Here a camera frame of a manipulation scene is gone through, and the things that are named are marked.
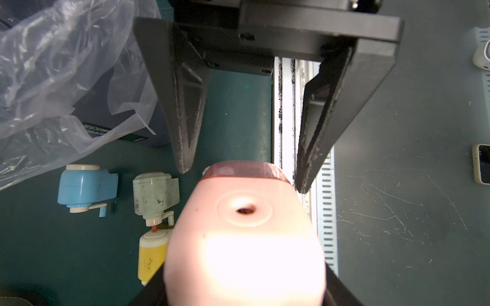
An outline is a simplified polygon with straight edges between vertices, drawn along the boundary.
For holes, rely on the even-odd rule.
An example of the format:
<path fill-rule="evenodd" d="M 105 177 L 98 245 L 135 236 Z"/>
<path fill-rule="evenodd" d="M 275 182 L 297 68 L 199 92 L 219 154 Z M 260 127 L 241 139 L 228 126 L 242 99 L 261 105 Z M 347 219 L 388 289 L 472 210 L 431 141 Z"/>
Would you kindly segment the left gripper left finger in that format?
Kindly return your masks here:
<path fill-rule="evenodd" d="M 164 271 L 165 265 L 163 264 L 128 306 L 168 306 Z"/>

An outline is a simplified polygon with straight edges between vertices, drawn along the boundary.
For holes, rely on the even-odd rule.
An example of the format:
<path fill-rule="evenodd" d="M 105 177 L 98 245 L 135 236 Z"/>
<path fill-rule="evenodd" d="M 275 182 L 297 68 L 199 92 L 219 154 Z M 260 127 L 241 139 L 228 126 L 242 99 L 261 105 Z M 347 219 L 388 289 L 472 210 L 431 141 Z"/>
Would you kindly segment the pink pencil sharpener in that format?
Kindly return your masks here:
<path fill-rule="evenodd" d="M 321 305 L 324 252 L 283 171 L 225 161 L 176 221 L 163 279 L 170 305 Z"/>

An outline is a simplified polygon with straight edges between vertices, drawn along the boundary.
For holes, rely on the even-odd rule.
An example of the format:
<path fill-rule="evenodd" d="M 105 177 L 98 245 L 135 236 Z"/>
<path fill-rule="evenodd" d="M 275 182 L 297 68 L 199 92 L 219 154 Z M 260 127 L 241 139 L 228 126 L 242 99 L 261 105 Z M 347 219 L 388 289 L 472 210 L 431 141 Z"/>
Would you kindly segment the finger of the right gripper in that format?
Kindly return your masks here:
<path fill-rule="evenodd" d="M 304 88 L 296 190 L 305 194 L 334 144 L 392 70 L 398 44 L 358 39 L 320 64 Z"/>
<path fill-rule="evenodd" d="M 210 69 L 171 21 L 136 17 L 133 33 L 165 112 L 177 170 L 186 173 L 195 159 Z"/>

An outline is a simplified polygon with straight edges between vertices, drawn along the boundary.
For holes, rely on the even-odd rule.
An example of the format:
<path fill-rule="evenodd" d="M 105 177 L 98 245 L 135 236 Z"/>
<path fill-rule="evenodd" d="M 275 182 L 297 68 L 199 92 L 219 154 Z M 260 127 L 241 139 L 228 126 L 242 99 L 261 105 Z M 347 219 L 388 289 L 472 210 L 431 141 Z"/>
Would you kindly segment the blue pencil sharpener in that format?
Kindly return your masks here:
<path fill-rule="evenodd" d="M 59 181 L 57 203 L 80 214 L 98 209 L 107 214 L 108 201 L 117 196 L 119 175 L 96 164 L 68 164 Z"/>

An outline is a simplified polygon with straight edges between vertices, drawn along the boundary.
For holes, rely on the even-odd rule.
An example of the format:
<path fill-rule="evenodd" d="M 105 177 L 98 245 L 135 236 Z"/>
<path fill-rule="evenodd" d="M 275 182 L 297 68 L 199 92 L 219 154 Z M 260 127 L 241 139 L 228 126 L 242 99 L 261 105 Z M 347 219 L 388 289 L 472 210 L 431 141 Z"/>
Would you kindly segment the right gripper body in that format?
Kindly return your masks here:
<path fill-rule="evenodd" d="M 174 22 L 212 69 L 269 75 L 274 59 L 321 62 L 359 39 L 398 43 L 381 1 L 171 1 Z"/>

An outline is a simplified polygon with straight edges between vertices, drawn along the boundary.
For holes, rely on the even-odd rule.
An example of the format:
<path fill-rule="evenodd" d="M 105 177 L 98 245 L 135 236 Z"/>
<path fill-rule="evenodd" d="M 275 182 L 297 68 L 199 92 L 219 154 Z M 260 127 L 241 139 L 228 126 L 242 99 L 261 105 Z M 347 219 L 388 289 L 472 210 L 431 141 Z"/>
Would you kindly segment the green pencil sharpener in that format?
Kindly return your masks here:
<path fill-rule="evenodd" d="M 135 214 L 147 227 L 162 223 L 164 213 L 180 200 L 179 179 L 163 172 L 142 173 L 133 180 Z"/>

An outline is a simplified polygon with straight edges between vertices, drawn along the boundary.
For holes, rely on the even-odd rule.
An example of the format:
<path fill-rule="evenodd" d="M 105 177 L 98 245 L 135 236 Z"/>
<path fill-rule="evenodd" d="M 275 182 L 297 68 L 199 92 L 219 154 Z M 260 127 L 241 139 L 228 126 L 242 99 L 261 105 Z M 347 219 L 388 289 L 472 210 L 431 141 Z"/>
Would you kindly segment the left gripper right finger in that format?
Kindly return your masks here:
<path fill-rule="evenodd" d="M 329 265 L 325 264 L 326 289 L 324 306 L 363 306 L 363 304 L 338 279 Z"/>

